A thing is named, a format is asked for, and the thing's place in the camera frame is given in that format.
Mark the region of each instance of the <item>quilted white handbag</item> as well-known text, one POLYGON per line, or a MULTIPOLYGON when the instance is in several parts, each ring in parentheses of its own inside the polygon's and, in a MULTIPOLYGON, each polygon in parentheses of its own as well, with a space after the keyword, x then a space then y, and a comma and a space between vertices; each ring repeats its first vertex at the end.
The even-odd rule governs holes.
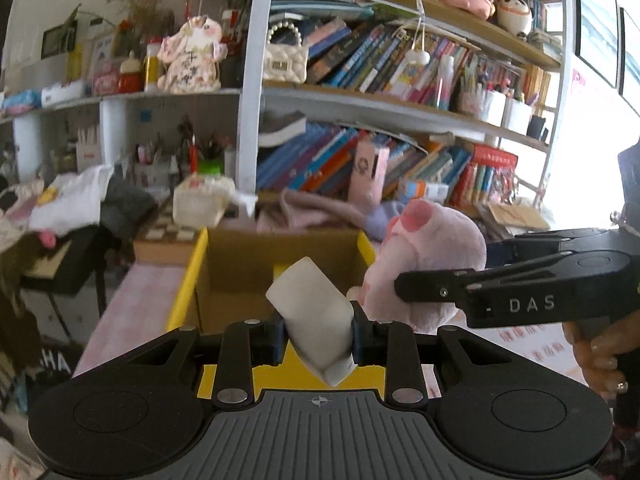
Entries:
POLYGON ((290 22, 278 22, 267 33, 262 78, 268 81, 303 83, 306 80, 306 61, 309 49, 302 46, 298 28, 290 22), (272 44, 271 38, 280 28, 288 28, 296 36, 296 45, 272 44))

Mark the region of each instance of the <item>gripper rubber pad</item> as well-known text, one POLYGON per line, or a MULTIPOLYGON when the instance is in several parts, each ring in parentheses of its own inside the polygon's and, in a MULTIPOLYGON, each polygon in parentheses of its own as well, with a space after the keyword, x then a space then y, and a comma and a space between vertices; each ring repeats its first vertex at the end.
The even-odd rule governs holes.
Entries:
MULTIPOLYGON (((47 472, 44 480, 63 480, 47 472)), ((464 462, 423 416, 372 391, 265 392, 215 416, 203 438, 145 480, 512 480, 464 462)), ((598 480, 585 470, 564 480, 598 480)))

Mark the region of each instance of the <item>white sponge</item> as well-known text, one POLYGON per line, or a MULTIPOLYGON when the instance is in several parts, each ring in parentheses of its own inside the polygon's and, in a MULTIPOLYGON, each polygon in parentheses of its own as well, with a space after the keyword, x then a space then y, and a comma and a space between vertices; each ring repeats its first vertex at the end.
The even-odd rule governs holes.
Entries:
POLYGON ((267 299, 284 318, 298 357, 332 388, 355 368, 351 303, 310 258, 302 258, 270 286, 267 299))

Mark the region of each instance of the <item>cardboard box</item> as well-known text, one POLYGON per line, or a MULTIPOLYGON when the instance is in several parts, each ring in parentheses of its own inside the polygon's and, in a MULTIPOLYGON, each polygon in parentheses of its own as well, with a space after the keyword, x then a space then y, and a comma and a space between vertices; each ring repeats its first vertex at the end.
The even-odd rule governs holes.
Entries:
MULTIPOLYGON (((193 324, 201 333, 222 333, 231 323, 245 319, 267 320, 274 313, 265 293, 274 274, 304 256, 310 257, 345 294, 362 285, 375 252, 364 233, 357 230, 315 230, 306 234, 276 234, 204 230, 167 323, 167 330, 193 324)), ((215 367, 206 367, 199 396, 210 397, 215 367)), ((340 388, 378 388, 384 368, 357 368, 340 388)), ((254 385, 263 388, 326 390, 328 387, 306 370, 291 345, 279 367, 254 368, 254 385)))

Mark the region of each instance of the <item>fingernail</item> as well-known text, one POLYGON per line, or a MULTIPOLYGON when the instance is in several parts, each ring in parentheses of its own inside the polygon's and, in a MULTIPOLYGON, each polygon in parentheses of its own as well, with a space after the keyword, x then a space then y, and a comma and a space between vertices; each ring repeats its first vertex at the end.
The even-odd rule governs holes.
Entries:
POLYGON ((575 344, 574 334, 570 330, 562 330, 564 332, 564 338, 570 345, 575 344))
POLYGON ((626 391, 629 389, 629 383, 626 381, 616 381, 616 380, 608 380, 604 383, 607 391, 612 394, 626 394, 626 391))
POLYGON ((618 368, 618 360, 615 357, 596 357, 593 365, 600 370, 615 370, 618 368))
POLYGON ((607 336, 599 335, 591 341, 591 351, 594 353, 613 354, 615 352, 610 350, 618 345, 621 337, 622 335, 619 333, 613 333, 607 336))

